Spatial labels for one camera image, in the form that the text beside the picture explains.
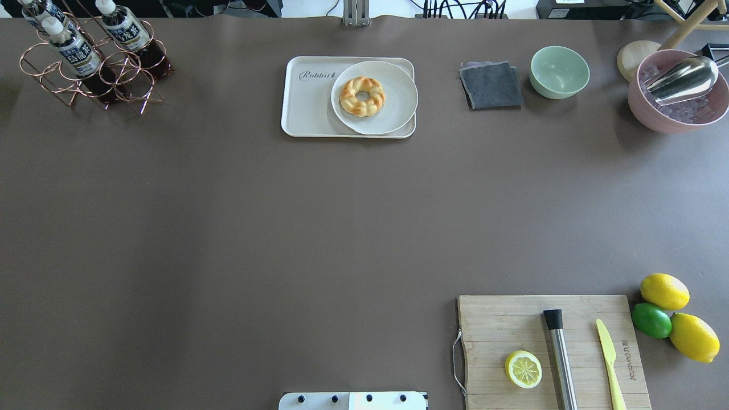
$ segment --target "bottle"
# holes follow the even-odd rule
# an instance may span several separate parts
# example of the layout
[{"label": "bottle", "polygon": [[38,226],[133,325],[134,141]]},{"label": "bottle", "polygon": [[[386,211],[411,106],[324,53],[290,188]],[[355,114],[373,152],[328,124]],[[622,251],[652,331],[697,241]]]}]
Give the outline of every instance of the bottle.
[{"label": "bottle", "polygon": [[156,79],[172,73],[172,64],[160,45],[150,38],[149,32],[128,7],[117,6],[112,0],[96,0],[101,12],[101,25],[117,45],[139,57],[141,67]]},{"label": "bottle", "polygon": [[48,43],[51,48],[74,68],[76,77],[100,102],[113,104],[119,101],[117,92],[128,96],[123,84],[112,86],[106,83],[115,83],[117,74],[101,64],[101,56],[75,28],[64,27],[55,17],[46,18],[41,26],[50,36]]},{"label": "bottle", "polygon": [[74,22],[66,16],[51,0],[18,0],[23,5],[21,14],[41,34],[47,36],[41,22],[48,17],[55,17],[63,26],[73,28]]}]

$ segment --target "black muddler tip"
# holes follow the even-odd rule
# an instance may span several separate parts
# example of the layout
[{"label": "black muddler tip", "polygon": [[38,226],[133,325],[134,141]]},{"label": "black muddler tip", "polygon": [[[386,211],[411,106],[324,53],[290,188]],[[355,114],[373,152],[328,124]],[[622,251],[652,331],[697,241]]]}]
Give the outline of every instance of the black muddler tip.
[{"label": "black muddler tip", "polygon": [[544,314],[549,330],[562,329],[562,309],[545,310]]}]

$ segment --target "metal scoop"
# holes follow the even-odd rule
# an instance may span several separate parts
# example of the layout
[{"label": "metal scoop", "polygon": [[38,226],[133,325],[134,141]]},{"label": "metal scoop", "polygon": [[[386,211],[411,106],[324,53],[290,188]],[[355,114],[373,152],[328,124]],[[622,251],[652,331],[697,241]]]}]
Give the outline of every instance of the metal scoop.
[{"label": "metal scoop", "polygon": [[684,58],[665,74],[649,80],[646,87],[655,102],[669,105],[707,94],[718,78],[717,64],[697,55]]}]

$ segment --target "bagel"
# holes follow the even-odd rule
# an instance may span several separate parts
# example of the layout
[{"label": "bagel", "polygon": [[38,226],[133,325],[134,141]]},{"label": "bagel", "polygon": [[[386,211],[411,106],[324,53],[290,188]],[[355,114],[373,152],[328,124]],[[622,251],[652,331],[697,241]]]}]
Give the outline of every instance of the bagel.
[{"label": "bagel", "polygon": [[[365,101],[358,100],[357,93],[361,91],[370,94],[370,97]],[[385,91],[379,81],[360,76],[345,83],[339,95],[339,102],[350,114],[357,117],[372,117],[385,104]]]}]

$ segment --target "dark liquid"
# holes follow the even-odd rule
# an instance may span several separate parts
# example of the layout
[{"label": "dark liquid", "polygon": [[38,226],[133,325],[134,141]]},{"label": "dark liquid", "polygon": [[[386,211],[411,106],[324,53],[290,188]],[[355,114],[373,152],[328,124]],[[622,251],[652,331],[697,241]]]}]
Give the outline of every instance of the dark liquid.
[{"label": "dark liquid", "polygon": [[172,63],[162,52],[157,40],[152,40],[149,45],[134,52],[139,57],[141,67],[152,75],[155,80],[167,77],[172,74]]},{"label": "dark liquid", "polygon": [[112,86],[102,81],[102,78],[107,82],[114,83],[117,81],[117,74],[109,67],[102,66],[96,73],[82,78],[81,83],[103,104],[113,104],[121,101],[117,93],[129,97],[129,90],[123,84]]}]

